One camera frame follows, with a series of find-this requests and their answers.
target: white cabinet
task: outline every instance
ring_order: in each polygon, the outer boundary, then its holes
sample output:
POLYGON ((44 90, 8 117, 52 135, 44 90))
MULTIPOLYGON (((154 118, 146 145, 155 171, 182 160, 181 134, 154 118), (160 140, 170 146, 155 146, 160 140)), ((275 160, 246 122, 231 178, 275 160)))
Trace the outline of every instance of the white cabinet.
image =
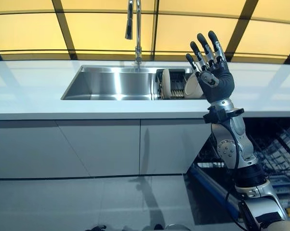
POLYGON ((0 121, 0 178, 86 176, 55 121, 0 121))
POLYGON ((210 133, 203 119, 141 120, 140 174, 186 173, 210 133))
POLYGON ((139 173, 140 120, 58 120, 91 176, 139 173))

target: open dishwasher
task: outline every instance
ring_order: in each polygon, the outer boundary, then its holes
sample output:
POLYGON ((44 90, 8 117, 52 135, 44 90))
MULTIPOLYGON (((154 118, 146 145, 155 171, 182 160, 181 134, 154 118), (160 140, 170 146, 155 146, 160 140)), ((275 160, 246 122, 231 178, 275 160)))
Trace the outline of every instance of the open dishwasher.
MULTIPOLYGON (((290 118, 245 118, 245 123, 254 154, 290 217, 290 118)), ((189 173, 224 205, 230 173, 217 154, 215 144, 214 136, 210 135, 189 173)), ((239 199, 232 191, 227 204, 232 216, 238 220, 241 219, 237 206, 239 199)))

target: robotic arm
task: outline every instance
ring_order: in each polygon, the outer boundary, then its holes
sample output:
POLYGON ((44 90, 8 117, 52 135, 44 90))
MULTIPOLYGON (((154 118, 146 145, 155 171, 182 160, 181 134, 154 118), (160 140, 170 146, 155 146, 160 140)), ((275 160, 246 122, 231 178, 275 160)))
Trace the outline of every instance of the robotic arm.
POLYGON ((197 61, 186 55, 207 101, 211 104, 204 116, 211 123, 211 131, 216 138, 217 152, 228 169, 233 173, 235 189, 241 197, 238 203, 248 231, 290 231, 290 221, 279 199, 266 178, 262 166, 253 154, 253 145, 245 133, 242 118, 243 109, 235 108, 229 99, 234 90, 234 80, 228 70, 222 47, 213 31, 208 33, 214 53, 204 36, 197 39, 205 50, 205 62, 195 42, 190 46, 197 61))

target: countertop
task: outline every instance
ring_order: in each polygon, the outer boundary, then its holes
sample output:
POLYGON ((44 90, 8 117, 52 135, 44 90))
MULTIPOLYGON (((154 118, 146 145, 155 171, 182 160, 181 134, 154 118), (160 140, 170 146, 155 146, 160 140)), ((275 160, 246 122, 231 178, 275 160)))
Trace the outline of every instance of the countertop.
MULTIPOLYGON (((64 91, 81 65, 130 66, 109 61, 0 62, 0 120, 202 118, 206 100, 65 101, 64 91)), ((182 66, 186 62, 145 62, 182 66)), ((235 107, 245 117, 290 117, 290 65, 230 63, 235 107)))

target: faucet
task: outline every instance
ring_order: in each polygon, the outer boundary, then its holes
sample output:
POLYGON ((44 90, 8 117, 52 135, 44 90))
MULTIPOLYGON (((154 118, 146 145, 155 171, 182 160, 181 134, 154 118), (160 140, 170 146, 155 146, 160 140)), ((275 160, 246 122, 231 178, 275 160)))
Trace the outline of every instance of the faucet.
MULTIPOLYGON (((126 39, 132 39, 132 19, 133 19, 133 3, 134 0, 128 0, 128 19, 126 27, 126 39)), ((141 0, 136 0, 136 16, 137 16, 137 31, 136 31, 136 47, 135 47, 135 62, 140 68, 142 61, 141 47, 141 0)))

